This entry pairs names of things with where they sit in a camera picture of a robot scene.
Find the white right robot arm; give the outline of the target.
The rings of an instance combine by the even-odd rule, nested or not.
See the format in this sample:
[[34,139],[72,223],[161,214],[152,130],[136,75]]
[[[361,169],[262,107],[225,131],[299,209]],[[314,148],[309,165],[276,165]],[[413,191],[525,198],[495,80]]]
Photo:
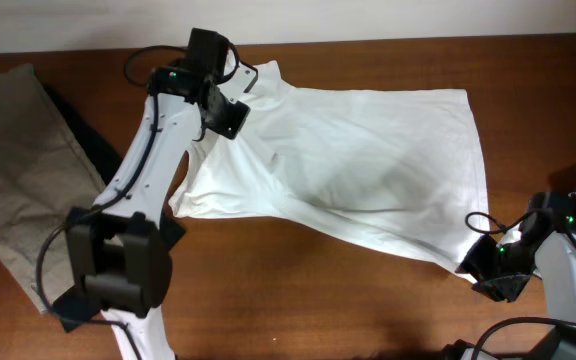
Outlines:
[[458,267],[474,277],[473,290],[495,302],[514,302],[528,282],[542,281],[548,314],[515,317],[488,328],[470,344],[458,340],[444,347],[443,359],[490,359],[487,340],[513,325],[546,325],[547,334],[525,359],[576,359],[576,198],[540,192],[514,223],[481,231]]

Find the white t-shirt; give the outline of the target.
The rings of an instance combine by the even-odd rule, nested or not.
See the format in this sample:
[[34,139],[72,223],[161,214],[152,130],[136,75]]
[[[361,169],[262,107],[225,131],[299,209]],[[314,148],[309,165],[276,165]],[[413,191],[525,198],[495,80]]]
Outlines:
[[262,64],[233,140],[188,152],[178,218],[276,217],[455,272],[484,229],[483,152],[467,92],[321,90]]

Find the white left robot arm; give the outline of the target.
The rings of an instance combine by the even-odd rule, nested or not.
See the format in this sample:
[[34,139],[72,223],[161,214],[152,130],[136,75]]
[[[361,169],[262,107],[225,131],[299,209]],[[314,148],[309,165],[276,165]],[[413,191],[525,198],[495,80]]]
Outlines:
[[155,68],[139,129],[117,172],[90,208],[74,207],[44,241],[65,236],[74,289],[112,329],[124,359],[173,359],[162,303],[172,259],[160,231],[168,189],[184,154],[207,131],[237,137],[250,112],[241,98],[255,67],[216,31],[192,29],[182,57]]

